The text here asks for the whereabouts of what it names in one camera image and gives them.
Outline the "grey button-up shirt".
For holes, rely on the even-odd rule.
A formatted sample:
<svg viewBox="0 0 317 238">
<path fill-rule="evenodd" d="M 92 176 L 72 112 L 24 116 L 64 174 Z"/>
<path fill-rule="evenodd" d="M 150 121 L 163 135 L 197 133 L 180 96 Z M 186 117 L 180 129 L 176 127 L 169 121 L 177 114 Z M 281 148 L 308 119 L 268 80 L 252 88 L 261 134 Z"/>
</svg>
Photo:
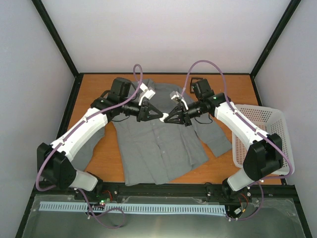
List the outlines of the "grey button-up shirt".
<svg viewBox="0 0 317 238">
<path fill-rule="evenodd" d="M 127 186 L 170 182 L 207 162 L 202 144 L 215 157 L 231 150 L 223 130 L 207 114 L 190 126 L 159 119 L 137 122 L 120 114 L 113 119 Z"/>
</svg>

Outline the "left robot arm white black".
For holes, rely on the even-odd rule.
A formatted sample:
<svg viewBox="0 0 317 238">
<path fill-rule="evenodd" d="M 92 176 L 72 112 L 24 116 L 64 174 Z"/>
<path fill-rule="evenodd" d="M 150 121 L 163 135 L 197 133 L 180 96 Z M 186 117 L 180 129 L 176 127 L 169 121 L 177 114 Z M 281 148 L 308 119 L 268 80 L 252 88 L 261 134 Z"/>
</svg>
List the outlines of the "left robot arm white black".
<svg viewBox="0 0 317 238">
<path fill-rule="evenodd" d="M 110 90 L 95 99 L 84 116 L 64 135 L 51 144 L 42 143 L 37 148 L 38 174 L 36 188 L 45 191 L 39 185 L 44 178 L 51 183 L 50 188 L 83 189 L 91 199 L 99 199 L 103 194 L 103 181 L 88 172 L 74 168 L 72 160 L 101 128 L 123 113 L 135 116 L 137 121 L 150 121 L 163 116 L 149 100 L 155 95 L 152 87 L 139 82 L 132 95 L 129 95 L 132 82 L 125 78 L 116 78 Z"/>
</svg>

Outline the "black brooch box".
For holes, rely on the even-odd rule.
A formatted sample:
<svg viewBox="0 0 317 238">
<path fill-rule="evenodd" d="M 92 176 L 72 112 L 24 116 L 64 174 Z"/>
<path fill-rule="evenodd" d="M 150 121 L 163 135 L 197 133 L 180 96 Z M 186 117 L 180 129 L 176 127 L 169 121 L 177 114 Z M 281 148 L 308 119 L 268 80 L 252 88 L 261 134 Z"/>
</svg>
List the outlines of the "black brooch box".
<svg viewBox="0 0 317 238">
<path fill-rule="evenodd" d="M 197 82 L 203 80 L 204 78 L 202 77 L 192 77 L 190 80 L 190 93 L 195 94 L 197 89 L 196 89 L 196 84 Z"/>
</svg>

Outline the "white round brooch backing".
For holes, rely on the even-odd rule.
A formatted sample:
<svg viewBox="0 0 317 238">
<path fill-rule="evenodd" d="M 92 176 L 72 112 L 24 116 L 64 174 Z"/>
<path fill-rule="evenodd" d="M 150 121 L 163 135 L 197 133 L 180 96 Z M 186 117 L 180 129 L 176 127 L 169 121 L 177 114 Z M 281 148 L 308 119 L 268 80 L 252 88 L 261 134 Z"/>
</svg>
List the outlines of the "white round brooch backing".
<svg viewBox="0 0 317 238">
<path fill-rule="evenodd" d="M 162 117 L 159 119 L 161 122 L 164 122 L 164 120 L 169 116 L 168 113 L 163 113 Z"/>
</svg>

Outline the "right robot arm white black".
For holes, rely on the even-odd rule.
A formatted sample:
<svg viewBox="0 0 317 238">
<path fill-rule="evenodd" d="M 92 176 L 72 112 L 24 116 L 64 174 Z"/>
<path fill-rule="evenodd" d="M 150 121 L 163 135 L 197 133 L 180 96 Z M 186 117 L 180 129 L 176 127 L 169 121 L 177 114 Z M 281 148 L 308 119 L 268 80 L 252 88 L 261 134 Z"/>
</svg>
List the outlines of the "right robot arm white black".
<svg viewBox="0 0 317 238">
<path fill-rule="evenodd" d="M 247 154 L 242 168 L 222 182 L 225 199 L 231 200 L 245 187 L 283 167 L 282 139 L 278 134 L 268 134 L 255 126 L 225 93 L 215 94 L 206 79 L 195 82 L 192 87 L 197 101 L 191 104 L 187 104 L 179 92 L 170 93 L 171 100 L 177 105 L 164 122 L 190 126 L 193 118 L 210 114 L 240 139 Z"/>
</svg>

